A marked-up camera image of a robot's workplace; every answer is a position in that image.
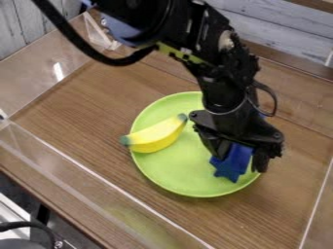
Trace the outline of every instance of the plate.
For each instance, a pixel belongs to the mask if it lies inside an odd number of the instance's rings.
[[[136,132],[180,113],[204,109],[199,91],[170,95],[154,102],[138,116],[132,132]],[[132,152],[133,159],[146,177],[164,189],[183,196],[217,197],[248,187],[260,177],[248,167],[248,172],[235,184],[227,178],[215,177],[211,165],[212,154],[205,148],[199,133],[189,121],[179,140],[153,154]]]

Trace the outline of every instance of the yellow banana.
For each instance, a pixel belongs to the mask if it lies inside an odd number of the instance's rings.
[[[144,130],[124,136],[120,141],[134,152],[158,152],[177,140],[187,123],[187,115],[180,114]]]

